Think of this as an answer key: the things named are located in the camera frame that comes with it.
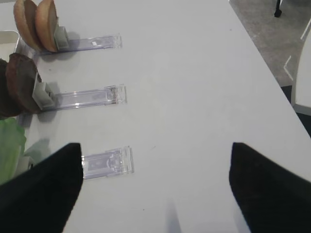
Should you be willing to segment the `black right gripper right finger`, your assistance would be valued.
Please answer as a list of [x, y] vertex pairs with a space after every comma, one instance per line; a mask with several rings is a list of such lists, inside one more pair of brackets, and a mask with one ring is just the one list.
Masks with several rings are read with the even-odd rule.
[[233, 143], [229, 184], [252, 233], [309, 233], [311, 183], [245, 143]]

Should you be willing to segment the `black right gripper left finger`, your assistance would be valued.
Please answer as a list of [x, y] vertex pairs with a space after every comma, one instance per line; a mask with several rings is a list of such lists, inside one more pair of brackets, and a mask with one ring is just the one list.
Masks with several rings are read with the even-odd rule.
[[69, 143], [0, 186], [0, 231], [61, 233], [82, 184], [81, 146]]

